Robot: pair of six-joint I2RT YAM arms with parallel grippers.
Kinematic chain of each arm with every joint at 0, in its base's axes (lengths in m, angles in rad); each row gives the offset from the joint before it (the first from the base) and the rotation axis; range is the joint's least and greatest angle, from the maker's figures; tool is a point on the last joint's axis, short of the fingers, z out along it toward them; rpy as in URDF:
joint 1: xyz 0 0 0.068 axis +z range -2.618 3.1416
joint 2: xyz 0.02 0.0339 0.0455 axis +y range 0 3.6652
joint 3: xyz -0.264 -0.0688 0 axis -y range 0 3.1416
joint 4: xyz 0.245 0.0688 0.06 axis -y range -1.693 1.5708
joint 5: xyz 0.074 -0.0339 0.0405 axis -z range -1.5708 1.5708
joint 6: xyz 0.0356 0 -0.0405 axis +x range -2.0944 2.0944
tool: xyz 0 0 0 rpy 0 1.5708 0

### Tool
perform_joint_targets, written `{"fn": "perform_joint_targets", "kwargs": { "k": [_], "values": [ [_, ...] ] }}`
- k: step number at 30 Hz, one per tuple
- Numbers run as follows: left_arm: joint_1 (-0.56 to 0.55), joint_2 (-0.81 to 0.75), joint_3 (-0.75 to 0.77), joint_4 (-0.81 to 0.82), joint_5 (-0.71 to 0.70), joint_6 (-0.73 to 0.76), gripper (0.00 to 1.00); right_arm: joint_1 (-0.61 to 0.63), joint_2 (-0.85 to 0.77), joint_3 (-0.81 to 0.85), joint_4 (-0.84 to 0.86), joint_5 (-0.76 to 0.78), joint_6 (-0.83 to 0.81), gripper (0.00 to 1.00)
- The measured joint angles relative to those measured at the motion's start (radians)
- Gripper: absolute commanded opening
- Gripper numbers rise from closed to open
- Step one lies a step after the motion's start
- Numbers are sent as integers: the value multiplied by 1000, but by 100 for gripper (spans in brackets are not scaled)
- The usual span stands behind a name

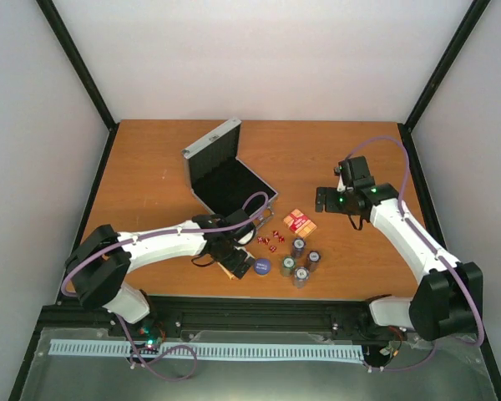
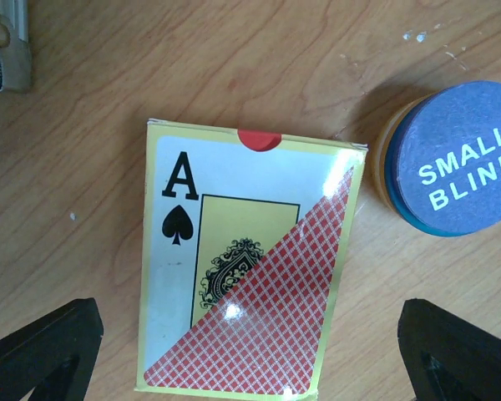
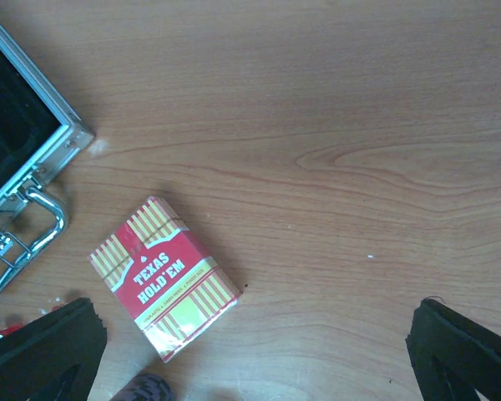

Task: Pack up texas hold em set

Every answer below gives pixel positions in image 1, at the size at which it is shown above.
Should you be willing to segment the red card deck box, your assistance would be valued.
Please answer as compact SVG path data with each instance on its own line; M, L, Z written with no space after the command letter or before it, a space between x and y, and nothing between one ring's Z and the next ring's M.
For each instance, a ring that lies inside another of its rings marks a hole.
M291 211L283 222L294 235L300 238L307 238L317 229L316 223L299 209Z
M248 267L246 266L245 263L238 265L237 267L234 267L232 269L222 265L219 263L219 266L221 270L231 279L238 279L240 280L248 271Z

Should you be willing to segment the aluminium poker case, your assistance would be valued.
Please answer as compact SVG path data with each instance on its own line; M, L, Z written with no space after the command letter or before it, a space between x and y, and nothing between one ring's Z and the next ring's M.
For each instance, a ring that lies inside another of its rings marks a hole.
M278 191L248 167L238 156L242 122L226 120L181 151L192 194L212 214L228 216L243 208L247 214L258 210L265 192L268 206Z

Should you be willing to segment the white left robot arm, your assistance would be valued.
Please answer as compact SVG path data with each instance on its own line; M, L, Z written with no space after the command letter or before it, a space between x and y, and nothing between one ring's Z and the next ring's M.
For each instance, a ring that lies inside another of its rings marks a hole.
M119 315L139 336L157 326L146 296L125 282L126 276L159 261L208 255L212 263L242 277L252 264L244 246L256 234L251 220L236 223L219 215L196 216L176 226L151 231L117 232L98 227L65 262L61 291L86 310L99 307Z

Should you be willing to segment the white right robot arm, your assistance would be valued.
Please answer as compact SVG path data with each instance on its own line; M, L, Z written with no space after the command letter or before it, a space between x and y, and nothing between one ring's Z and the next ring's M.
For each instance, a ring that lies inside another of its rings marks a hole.
M378 229L407 263L417 281L412 298L380 297L369 302L378 326L412 329L427 341L455 334L476 333L475 345L485 339L481 311L483 277L473 262L462 263L441 247L413 217L389 184L361 189L333 187L316 190L318 212L339 213Z

